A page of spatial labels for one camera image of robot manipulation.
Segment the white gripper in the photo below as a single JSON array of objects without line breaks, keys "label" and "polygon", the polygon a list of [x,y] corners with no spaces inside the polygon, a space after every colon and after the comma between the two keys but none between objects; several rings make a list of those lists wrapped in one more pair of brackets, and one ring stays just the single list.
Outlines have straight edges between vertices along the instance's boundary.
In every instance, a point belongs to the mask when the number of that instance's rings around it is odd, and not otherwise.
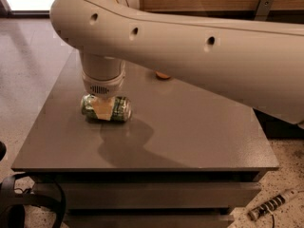
[{"label": "white gripper", "polygon": [[115,104],[115,99],[111,97],[114,97],[122,88],[125,70],[122,69],[117,75],[106,76],[104,79],[88,74],[83,70],[82,77],[86,92],[99,97],[95,98],[92,102],[92,107],[97,118],[109,121]]}]

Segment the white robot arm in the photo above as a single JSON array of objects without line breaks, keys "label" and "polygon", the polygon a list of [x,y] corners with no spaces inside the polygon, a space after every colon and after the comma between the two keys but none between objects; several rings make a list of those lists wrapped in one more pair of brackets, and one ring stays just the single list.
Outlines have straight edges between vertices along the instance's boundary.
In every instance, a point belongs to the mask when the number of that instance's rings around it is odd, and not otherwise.
[{"label": "white robot arm", "polygon": [[81,54],[88,93],[110,98],[126,63],[304,124],[304,28],[144,12],[139,0],[54,0],[56,33]]}]

